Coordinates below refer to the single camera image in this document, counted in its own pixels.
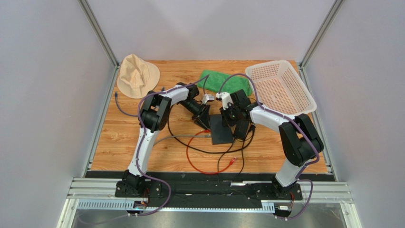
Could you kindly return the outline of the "black network switch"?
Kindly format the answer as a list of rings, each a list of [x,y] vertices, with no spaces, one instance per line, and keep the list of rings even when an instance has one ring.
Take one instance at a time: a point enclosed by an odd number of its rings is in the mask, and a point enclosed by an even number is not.
[[[213,114],[210,116],[212,144],[229,144],[233,142],[233,135],[229,126],[222,124],[222,115]]]

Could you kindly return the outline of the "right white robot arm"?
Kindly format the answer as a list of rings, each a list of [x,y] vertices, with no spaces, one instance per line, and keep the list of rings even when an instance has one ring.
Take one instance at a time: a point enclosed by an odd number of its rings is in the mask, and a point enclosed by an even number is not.
[[[277,112],[260,102],[251,102],[243,90],[217,93],[216,98],[222,103],[223,125],[248,121],[279,133],[286,159],[271,180],[278,198],[287,195],[304,169],[319,160],[324,145],[307,114],[293,116]]]

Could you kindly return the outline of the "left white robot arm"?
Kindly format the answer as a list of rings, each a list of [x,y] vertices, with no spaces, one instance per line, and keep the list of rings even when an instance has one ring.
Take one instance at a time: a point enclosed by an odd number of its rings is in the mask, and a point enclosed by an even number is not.
[[[204,130],[210,130],[210,106],[196,101],[197,95],[199,95],[199,89],[195,83],[178,83],[167,91],[149,91],[142,98],[138,106],[140,138],[133,159],[124,172],[119,187],[127,187],[135,193],[144,190],[145,174],[153,144],[158,134],[165,128],[173,105],[181,104],[193,114],[192,120],[196,125]]]

